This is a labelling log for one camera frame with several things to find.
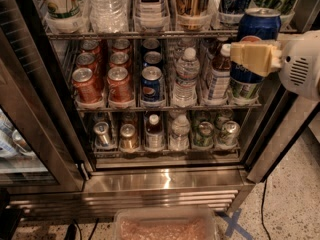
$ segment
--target refrigerator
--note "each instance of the refrigerator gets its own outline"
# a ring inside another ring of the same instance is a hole
[[[302,3],[312,8],[309,15],[302,10]],[[25,220],[113,217],[124,208],[181,205],[207,205],[217,212],[233,212],[256,184],[268,178],[320,108],[318,101],[286,90],[277,73],[264,80],[258,100],[245,106],[205,106],[197,101],[193,107],[174,108],[166,82],[166,100],[160,108],[142,106],[139,84],[130,108],[114,108],[108,103],[98,109],[79,107],[71,78],[83,40],[107,40],[109,52],[113,40],[130,40],[133,65],[139,70],[142,40],[156,38],[169,58],[165,61],[169,68],[170,54],[179,38],[234,38],[237,29],[182,31],[173,26],[175,11],[170,7],[168,29],[137,31],[133,0],[128,0],[126,31],[57,34],[48,26],[43,0],[0,0],[0,8],[0,107],[12,125],[10,130],[18,131],[32,154],[24,154],[14,143],[16,153],[8,155],[1,150],[0,186],[10,194],[9,207],[23,209]],[[298,0],[295,11],[279,39],[311,29],[319,13],[319,0]],[[234,121],[240,125],[235,147],[196,150],[190,146],[183,152],[168,149],[170,111],[215,114],[221,109],[232,109]],[[119,118],[126,111],[136,112],[139,118],[141,149],[134,153],[122,152],[118,146]],[[160,111],[163,116],[166,144],[162,151],[144,149],[145,111]],[[112,149],[96,145],[93,125],[101,115],[111,119],[117,129]]]

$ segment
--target stainless steel panel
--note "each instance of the stainless steel panel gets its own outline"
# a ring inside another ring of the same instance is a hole
[[[298,96],[250,171],[249,180],[258,183],[265,177],[317,104]]]
[[[149,206],[208,205],[231,212],[254,187],[245,178],[239,169],[110,172],[93,176],[83,192],[13,196],[10,206],[24,209],[26,220],[107,218],[119,209]]]

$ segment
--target plastic bottle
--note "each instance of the plastic bottle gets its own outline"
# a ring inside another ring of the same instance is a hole
[[[207,74],[206,85],[203,89],[203,98],[206,100],[226,99],[226,91],[230,82],[230,44],[224,44],[220,54],[215,56],[211,63],[211,70]]]
[[[194,38],[182,37],[181,39],[179,39],[176,46],[174,47],[174,52],[173,52],[174,63],[176,64],[176,62],[182,57],[182,55],[184,54],[184,51],[188,47],[192,47],[196,49],[196,45],[197,43]]]
[[[149,151],[160,151],[164,148],[164,132],[160,117],[150,115],[146,122],[146,148]]]
[[[90,0],[93,30],[115,33],[128,30],[126,3],[123,0]]]
[[[185,115],[179,115],[173,120],[169,137],[169,149],[175,151],[186,150],[189,147],[188,134],[190,123]]]
[[[175,82],[173,85],[172,103],[179,107],[195,105],[197,101],[196,83],[200,63],[194,48],[187,48],[178,60]]]

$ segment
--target plastic container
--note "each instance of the plastic container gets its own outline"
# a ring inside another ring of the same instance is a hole
[[[144,207],[120,210],[115,215],[113,240],[129,239],[218,240],[219,236],[208,207]]]
[[[178,107],[196,104],[196,83],[200,71],[200,63],[194,48],[187,48],[176,64],[176,76],[173,85],[172,103]]]

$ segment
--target bottle cap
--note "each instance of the bottle cap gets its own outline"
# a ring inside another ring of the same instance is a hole
[[[221,51],[220,53],[222,54],[222,56],[224,57],[230,57],[230,49],[231,49],[231,45],[230,44],[224,44],[221,47]]]
[[[149,117],[149,122],[150,124],[152,125],[156,125],[157,123],[159,123],[159,117],[155,114],[152,114],[150,117]]]
[[[196,57],[196,54],[197,54],[197,53],[196,53],[196,50],[193,49],[193,48],[191,48],[191,47],[185,49],[185,51],[184,51],[184,57],[185,57],[187,60],[191,60],[191,59],[195,58],[195,57]]]

